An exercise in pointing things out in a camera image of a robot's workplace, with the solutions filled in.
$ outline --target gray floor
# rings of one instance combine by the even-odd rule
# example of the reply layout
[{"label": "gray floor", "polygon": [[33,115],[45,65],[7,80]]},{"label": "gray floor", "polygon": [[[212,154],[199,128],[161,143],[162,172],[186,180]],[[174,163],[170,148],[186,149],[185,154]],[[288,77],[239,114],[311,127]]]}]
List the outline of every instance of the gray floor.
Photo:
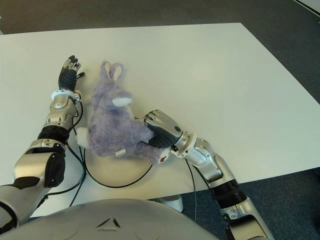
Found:
[{"label": "gray floor", "polygon": [[[1,0],[0,16],[4,34],[240,22],[320,103],[320,19],[292,0]],[[319,186],[312,170],[242,185],[276,239],[294,240],[320,239]],[[197,195],[198,223],[225,239],[216,204]],[[192,194],[183,200],[191,216]]]}]

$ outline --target robot forearm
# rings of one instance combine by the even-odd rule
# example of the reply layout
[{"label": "robot forearm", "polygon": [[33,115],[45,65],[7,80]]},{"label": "robot forearm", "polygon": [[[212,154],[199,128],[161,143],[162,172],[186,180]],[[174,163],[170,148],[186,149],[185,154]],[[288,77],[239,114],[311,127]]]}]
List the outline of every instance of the robot forearm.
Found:
[{"label": "robot forearm", "polygon": [[[63,66],[60,90],[52,94],[50,113],[37,140],[17,161],[13,184],[0,186],[0,234],[27,222],[48,191],[64,179],[65,144],[77,113],[75,102],[81,98],[74,89],[64,88],[76,85],[70,82],[77,80],[76,74],[72,74],[74,79],[71,79],[66,70],[77,63],[75,60],[74,56],[70,57],[66,67]],[[62,74],[69,74],[68,78],[63,78]]]},{"label": "robot forearm", "polygon": [[153,144],[165,142],[167,146],[172,145],[171,153],[180,159],[187,159],[203,177],[229,224],[226,229],[229,239],[274,239],[226,162],[206,140],[198,138],[194,133],[182,131],[174,120],[160,110],[151,111],[144,121],[156,133],[152,139]]}]

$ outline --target white table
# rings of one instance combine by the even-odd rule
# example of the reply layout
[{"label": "white table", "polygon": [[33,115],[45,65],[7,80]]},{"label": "white table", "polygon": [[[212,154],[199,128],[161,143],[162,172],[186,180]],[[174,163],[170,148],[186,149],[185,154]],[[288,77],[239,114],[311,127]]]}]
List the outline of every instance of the white table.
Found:
[{"label": "white table", "polygon": [[[240,183],[319,166],[320,106],[240,23],[3,35],[0,51],[0,185],[11,183],[15,162],[41,131],[61,65],[72,54],[86,72],[77,84],[84,95],[82,126],[91,117],[92,92],[105,59],[124,64],[121,81],[133,94],[137,117],[163,110],[211,142]],[[73,136],[70,144],[76,149]],[[131,182],[149,165],[98,159],[89,152],[86,159],[89,168],[99,164],[96,177],[111,185]],[[65,180],[52,191],[71,187],[80,175],[78,162],[67,153]],[[206,188],[196,173],[195,180],[197,190]],[[192,190],[184,160],[172,157],[126,188],[105,188],[87,177],[75,204]],[[74,194],[50,197],[34,216],[67,207]]]}]

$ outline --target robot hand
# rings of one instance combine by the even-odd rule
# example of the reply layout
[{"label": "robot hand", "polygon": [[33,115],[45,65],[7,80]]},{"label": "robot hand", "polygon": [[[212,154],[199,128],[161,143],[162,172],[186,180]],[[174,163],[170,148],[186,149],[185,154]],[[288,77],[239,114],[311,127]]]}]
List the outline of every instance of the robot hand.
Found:
[{"label": "robot hand", "polygon": [[67,89],[72,92],[75,91],[77,79],[85,75],[84,72],[77,74],[81,64],[78,59],[72,55],[63,64],[59,75],[59,89]]},{"label": "robot hand", "polygon": [[167,148],[175,145],[183,134],[179,125],[158,109],[146,114],[144,122],[155,135],[154,138],[149,140],[149,144],[157,148]]}]

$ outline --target purple plush bunny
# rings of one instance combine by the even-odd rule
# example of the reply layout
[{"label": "purple plush bunny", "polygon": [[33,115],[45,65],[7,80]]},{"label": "purple plush bunny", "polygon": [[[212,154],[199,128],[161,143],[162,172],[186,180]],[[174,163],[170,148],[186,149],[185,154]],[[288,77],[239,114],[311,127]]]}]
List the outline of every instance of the purple plush bunny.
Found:
[{"label": "purple plush bunny", "polygon": [[148,145],[154,133],[141,119],[134,118],[128,105],[132,96],[117,83],[122,71],[120,63],[102,62],[92,97],[94,113],[88,128],[77,129],[78,144],[100,157],[132,156],[153,164],[163,162],[170,149]]}]

